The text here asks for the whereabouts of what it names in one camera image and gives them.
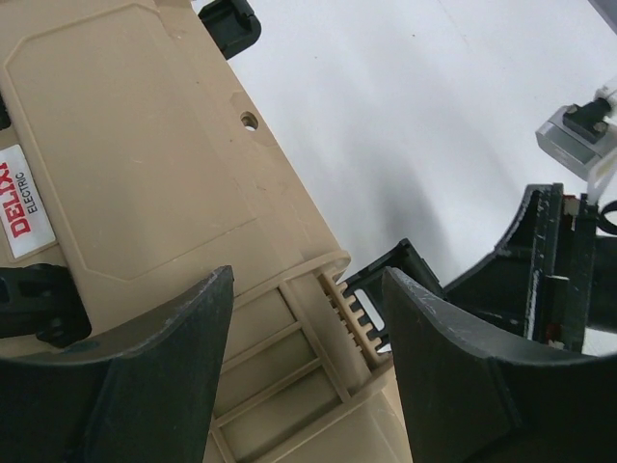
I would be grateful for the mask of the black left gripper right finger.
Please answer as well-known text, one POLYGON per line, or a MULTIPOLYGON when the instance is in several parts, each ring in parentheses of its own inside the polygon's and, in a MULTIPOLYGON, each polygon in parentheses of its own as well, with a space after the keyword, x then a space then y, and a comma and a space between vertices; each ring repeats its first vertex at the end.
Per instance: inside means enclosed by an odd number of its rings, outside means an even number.
POLYGON ((414 461, 615 460, 614 356, 511 334, 398 269, 383 292, 414 461))

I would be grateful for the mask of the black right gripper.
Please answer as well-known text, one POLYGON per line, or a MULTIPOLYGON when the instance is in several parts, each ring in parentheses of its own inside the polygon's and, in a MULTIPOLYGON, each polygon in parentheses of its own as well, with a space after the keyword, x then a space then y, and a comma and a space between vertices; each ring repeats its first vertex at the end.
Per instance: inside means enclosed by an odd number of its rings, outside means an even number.
POLYGON ((534 273, 547 264, 544 341, 580 352, 587 328, 615 333, 616 224, 607 215, 616 203, 599 208, 586 194, 567 197, 574 211, 560 222, 562 200, 561 183, 527 185, 493 251, 445 286, 446 300, 525 337, 534 273))

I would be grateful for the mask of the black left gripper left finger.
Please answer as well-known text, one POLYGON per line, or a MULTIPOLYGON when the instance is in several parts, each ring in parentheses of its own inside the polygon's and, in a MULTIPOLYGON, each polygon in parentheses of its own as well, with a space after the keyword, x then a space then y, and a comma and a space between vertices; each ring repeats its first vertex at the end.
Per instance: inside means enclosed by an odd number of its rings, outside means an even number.
POLYGON ((1 362, 5 462, 200 462, 233 308, 230 266, 57 352, 1 362))

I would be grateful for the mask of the tan plastic tool box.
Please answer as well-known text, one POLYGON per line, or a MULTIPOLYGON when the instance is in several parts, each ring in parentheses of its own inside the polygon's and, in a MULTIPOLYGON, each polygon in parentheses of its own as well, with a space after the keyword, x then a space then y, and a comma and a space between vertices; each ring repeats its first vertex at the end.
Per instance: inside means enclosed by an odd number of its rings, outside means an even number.
POLYGON ((244 1, 1 5, 1 362, 57 353, 228 265, 200 462, 408 462, 391 356, 228 59, 244 1))

